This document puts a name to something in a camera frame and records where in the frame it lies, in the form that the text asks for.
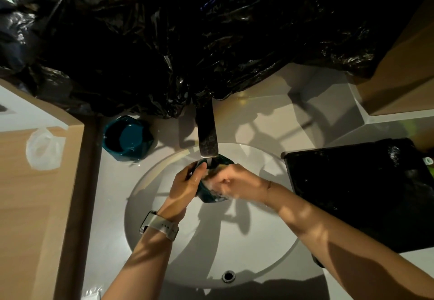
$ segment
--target teal ceramic cup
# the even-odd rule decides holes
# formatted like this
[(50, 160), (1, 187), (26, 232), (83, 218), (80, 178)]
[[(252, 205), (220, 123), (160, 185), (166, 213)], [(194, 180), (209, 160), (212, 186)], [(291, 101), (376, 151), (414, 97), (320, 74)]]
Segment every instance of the teal ceramic cup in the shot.
[(153, 142), (145, 121), (122, 116), (106, 125), (102, 146), (116, 160), (132, 161), (143, 159)]
[[(201, 159), (196, 164), (196, 167), (191, 171), (193, 171), (203, 162), (206, 162), (206, 158)], [(229, 158), (226, 158), (223, 155), (218, 155), (217, 157), (213, 158), (211, 161), (211, 164), (207, 166), (208, 170), (214, 170), (219, 165), (229, 165), (234, 164), (233, 161), (231, 161)], [(199, 182), (198, 191), (196, 192), (196, 196), (198, 196), (204, 203), (219, 203), (224, 200), (227, 200), (225, 196), (220, 196), (218, 193), (208, 189), (202, 182), (202, 180)]]

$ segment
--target drain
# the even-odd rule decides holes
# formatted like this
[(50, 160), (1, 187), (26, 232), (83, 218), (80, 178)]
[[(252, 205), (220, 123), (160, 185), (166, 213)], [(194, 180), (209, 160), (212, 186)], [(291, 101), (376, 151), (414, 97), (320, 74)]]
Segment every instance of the drain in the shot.
[(235, 273), (231, 270), (225, 271), (221, 279), (225, 283), (232, 283), (235, 280)]

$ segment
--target white plastic bag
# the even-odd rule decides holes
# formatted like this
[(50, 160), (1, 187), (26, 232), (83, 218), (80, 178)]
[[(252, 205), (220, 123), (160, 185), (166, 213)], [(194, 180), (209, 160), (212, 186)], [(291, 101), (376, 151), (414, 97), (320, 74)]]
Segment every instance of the white plastic bag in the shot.
[(26, 145), (26, 157), (35, 170), (53, 170), (60, 167), (66, 138), (55, 137), (45, 127), (30, 135)]

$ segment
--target sink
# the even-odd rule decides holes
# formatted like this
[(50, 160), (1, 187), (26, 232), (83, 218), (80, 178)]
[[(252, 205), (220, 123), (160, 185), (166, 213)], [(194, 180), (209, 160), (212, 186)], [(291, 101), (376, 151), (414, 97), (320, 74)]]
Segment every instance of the sink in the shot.
[[(220, 153), (250, 171), (290, 188), (279, 158), (243, 144), (219, 144)], [(169, 156), (151, 168), (134, 187), (125, 209), (125, 234), (133, 249), (149, 212), (163, 204), (177, 172), (200, 159), (199, 147)], [(263, 204), (231, 199), (203, 203), (194, 198), (179, 224), (165, 279), (195, 288), (222, 288), (251, 281), (284, 257), (296, 235)], [(235, 273), (232, 283), (222, 275)]]

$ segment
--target smartwatch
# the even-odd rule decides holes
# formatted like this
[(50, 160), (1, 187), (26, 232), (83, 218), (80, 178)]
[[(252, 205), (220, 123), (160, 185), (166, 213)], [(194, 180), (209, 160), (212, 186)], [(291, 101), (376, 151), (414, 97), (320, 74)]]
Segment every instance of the smartwatch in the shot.
[(176, 225), (176, 223), (159, 217), (156, 211), (149, 211), (140, 227), (140, 233), (143, 234), (147, 227), (151, 227), (161, 231), (162, 233), (165, 233), (166, 237), (172, 242), (175, 240), (179, 231), (179, 227)]

